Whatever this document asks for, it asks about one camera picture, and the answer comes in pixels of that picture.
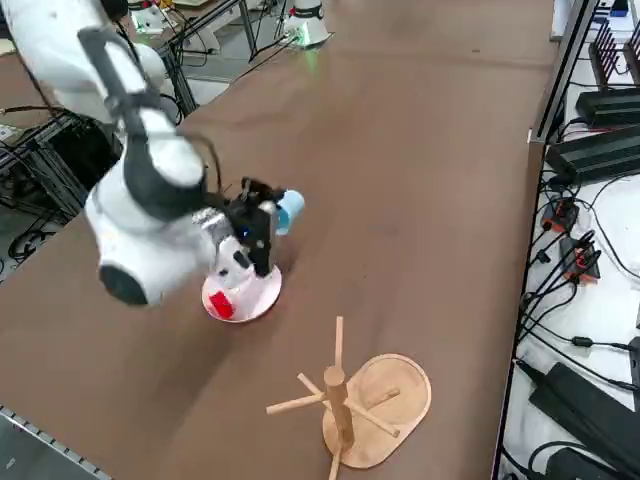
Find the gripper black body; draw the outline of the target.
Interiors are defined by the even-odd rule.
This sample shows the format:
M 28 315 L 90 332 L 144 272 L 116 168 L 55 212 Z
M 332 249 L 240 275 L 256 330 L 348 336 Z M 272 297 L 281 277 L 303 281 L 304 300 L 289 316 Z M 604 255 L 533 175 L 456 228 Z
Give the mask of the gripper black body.
M 224 211 L 239 243 L 248 251 L 248 259 L 257 276 L 266 277 L 273 269 L 271 249 L 275 235 L 275 220 L 270 220 L 256 199 L 233 199 Z

